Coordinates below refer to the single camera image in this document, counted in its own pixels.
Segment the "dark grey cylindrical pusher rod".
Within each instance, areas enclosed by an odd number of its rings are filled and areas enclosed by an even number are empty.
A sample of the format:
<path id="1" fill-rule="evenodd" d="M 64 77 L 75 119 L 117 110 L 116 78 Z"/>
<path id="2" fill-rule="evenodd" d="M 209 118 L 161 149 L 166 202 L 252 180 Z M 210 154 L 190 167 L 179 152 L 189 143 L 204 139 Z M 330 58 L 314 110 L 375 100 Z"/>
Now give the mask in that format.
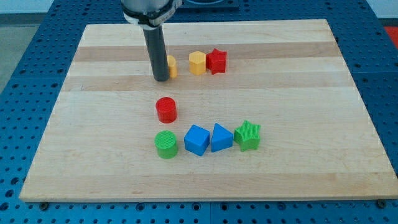
<path id="1" fill-rule="evenodd" d="M 154 79 L 158 82 L 167 81 L 170 75 L 162 27 L 144 29 L 144 37 Z"/>

